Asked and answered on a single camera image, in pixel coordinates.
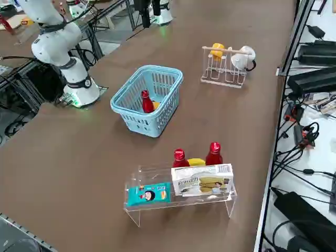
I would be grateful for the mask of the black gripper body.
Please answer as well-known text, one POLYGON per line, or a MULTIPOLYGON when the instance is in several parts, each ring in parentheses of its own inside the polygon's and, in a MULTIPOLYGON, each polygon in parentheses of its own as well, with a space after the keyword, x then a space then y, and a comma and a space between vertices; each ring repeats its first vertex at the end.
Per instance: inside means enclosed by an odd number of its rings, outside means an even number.
POLYGON ((150 0, 134 0, 135 10, 145 10, 148 9, 151 1, 150 0))

